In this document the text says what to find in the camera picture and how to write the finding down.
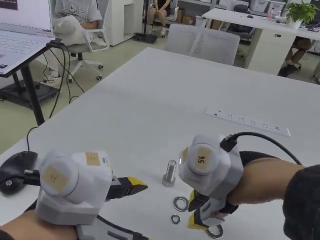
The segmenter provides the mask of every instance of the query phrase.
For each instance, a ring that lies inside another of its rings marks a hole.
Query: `computer monitor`
[[[311,0],[311,4],[315,5],[319,10],[315,14],[314,19],[310,22],[310,24],[319,24],[320,23],[320,1]]]
[[[0,0],[0,24],[51,32],[50,0]]]

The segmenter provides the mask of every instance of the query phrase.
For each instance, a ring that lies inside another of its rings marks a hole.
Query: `metal washer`
[[[219,233],[218,234],[214,234],[212,232],[210,232],[210,227],[206,230],[206,233],[209,235],[209,237],[211,237],[212,239],[219,239],[221,238],[223,235],[224,235],[224,229],[223,227],[221,226],[221,224],[218,224],[216,225],[216,227],[218,228],[219,230]]]
[[[184,201],[185,203],[185,207],[184,208],[181,208],[178,206],[178,201],[179,200],[182,200]],[[179,212],[185,212],[188,210],[188,205],[189,205],[189,201],[188,199],[185,197],[185,196],[176,196],[174,199],[173,199],[173,206],[175,209],[177,209]]]
[[[170,219],[171,219],[171,223],[173,223],[173,224],[175,224],[175,225],[177,225],[178,223],[180,223],[180,217],[179,217],[178,215],[175,215],[175,214],[174,214],[174,215],[171,216]]]

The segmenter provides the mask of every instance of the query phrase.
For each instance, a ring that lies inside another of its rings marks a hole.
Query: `white t-shirt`
[[[55,13],[74,16],[79,23],[102,20],[97,0],[56,0]]]

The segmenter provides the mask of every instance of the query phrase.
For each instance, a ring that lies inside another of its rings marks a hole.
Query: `laptop keyboard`
[[[25,54],[40,43],[37,40],[27,40],[0,34],[0,51],[3,52]]]

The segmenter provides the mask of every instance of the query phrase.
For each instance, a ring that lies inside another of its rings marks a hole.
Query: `hex bolt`
[[[177,162],[175,160],[170,160],[168,166],[166,167],[166,172],[162,178],[162,184],[167,188],[173,187],[175,185],[175,173],[177,168]]]

